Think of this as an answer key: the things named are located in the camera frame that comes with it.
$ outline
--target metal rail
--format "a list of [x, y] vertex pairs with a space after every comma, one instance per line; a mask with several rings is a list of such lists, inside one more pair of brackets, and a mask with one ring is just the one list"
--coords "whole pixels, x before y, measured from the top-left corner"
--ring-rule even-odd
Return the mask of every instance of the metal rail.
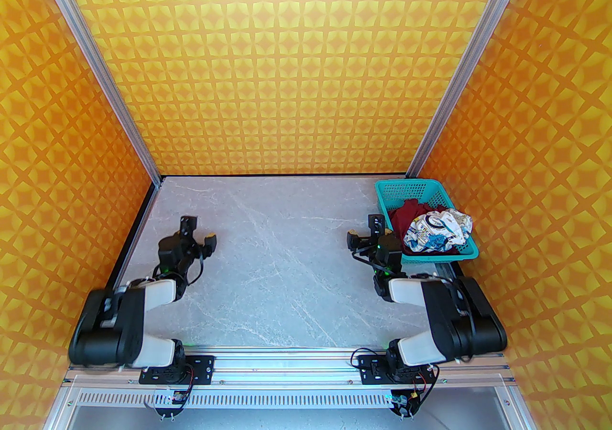
[[501, 19], [501, 15], [510, 0], [488, 0], [485, 9], [482, 12], [481, 18], [474, 28], [474, 32], [468, 45], [459, 60], [457, 69], [448, 83], [444, 95], [440, 100], [436, 112], [429, 123], [427, 131], [420, 142], [419, 148], [413, 157], [412, 162], [406, 172], [406, 178], [415, 178], [419, 176], [420, 171], [425, 165], [427, 158], [436, 145], [446, 122], [450, 118], [453, 109], [459, 102], [461, 93], [465, 89], [476, 65], [480, 60], [482, 53], [487, 47], [491, 39], [493, 31]]
[[114, 82], [113, 76], [105, 63], [100, 49], [94, 41], [94, 37], [89, 30], [89, 26], [81, 13], [81, 9], [77, 4], [77, 0], [55, 0], [59, 6], [66, 23], [76, 39], [76, 43], [83, 51], [85, 59], [89, 63], [91, 71], [96, 76], [96, 80], [101, 86], [104, 95], [109, 100], [110, 106], [113, 108], [115, 115], [119, 119], [121, 126], [123, 127], [127, 137], [129, 138], [131, 145], [136, 150], [140, 161], [144, 169], [151, 177], [151, 181], [155, 187], [159, 187], [162, 182], [162, 177], [157, 170], [157, 165], [149, 152], [149, 148], [144, 143], [144, 139], [140, 135], [140, 131], [136, 128], [133, 118], [131, 117], [130, 111], [128, 110], [123, 97], [121, 96], [117, 85]]
[[[349, 364], [353, 349], [298, 349], [294, 347], [186, 347], [187, 355], [214, 355], [210, 386], [196, 386], [186, 408], [389, 408], [391, 390], [411, 385], [364, 386], [359, 371]], [[172, 408], [171, 397], [184, 386], [143, 386], [138, 369], [87, 369], [71, 367], [46, 430], [68, 428], [79, 406]], [[440, 366], [437, 387], [494, 387], [512, 425], [521, 423], [524, 410], [520, 393], [510, 391], [515, 382], [499, 353], [476, 356], [470, 363]]]

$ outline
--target clothing pile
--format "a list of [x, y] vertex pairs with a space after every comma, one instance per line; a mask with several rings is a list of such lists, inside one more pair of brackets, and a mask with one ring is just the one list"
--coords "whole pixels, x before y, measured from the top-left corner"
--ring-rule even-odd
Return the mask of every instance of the clothing pile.
[[472, 234], [472, 218], [456, 209], [408, 199], [389, 214], [393, 232], [404, 246], [406, 255], [415, 253], [458, 254]]

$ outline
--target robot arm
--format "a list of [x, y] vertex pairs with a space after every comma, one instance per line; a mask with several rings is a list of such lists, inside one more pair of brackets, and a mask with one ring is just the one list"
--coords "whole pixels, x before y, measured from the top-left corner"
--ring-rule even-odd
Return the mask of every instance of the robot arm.
[[[79, 365], [166, 367], [184, 364], [181, 341], [144, 333], [145, 312], [181, 299], [187, 286], [202, 275], [203, 262], [215, 251], [217, 237], [204, 244], [193, 239], [197, 218], [182, 216], [181, 229], [159, 242], [160, 263], [151, 277], [136, 279], [116, 290], [89, 293], [68, 347], [68, 357]], [[188, 281], [187, 273], [199, 258], [200, 272]]]
[[406, 279], [402, 272], [402, 242], [385, 228], [382, 214], [368, 216], [369, 237], [359, 237], [354, 230], [346, 234], [346, 246], [352, 257], [374, 269], [374, 290], [385, 301], [393, 302], [389, 295], [390, 279]]
[[429, 324], [416, 336], [393, 340], [391, 360], [418, 366], [500, 352], [507, 345], [503, 326], [472, 277], [391, 279], [389, 294], [393, 302], [426, 308]]

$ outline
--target orange patterned wall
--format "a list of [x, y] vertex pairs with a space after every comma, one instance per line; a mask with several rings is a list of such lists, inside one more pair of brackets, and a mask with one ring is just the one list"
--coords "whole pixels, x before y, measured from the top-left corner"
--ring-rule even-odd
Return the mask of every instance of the orange patterned wall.
[[149, 178], [55, 2], [0, 13], [0, 426], [39, 428]]
[[543, 429], [612, 428], [611, 7], [512, 0], [422, 172], [475, 218]]
[[487, 0], [77, 0], [162, 174], [403, 172]]

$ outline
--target ventilation slots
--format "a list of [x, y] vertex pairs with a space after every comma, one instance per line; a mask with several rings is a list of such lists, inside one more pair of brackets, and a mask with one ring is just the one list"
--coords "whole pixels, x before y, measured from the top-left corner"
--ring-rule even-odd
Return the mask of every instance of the ventilation slots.
[[[84, 389], [81, 406], [138, 408], [146, 402], [171, 407], [172, 390]], [[187, 408], [389, 408], [388, 392], [352, 391], [229, 391], [194, 390]]]

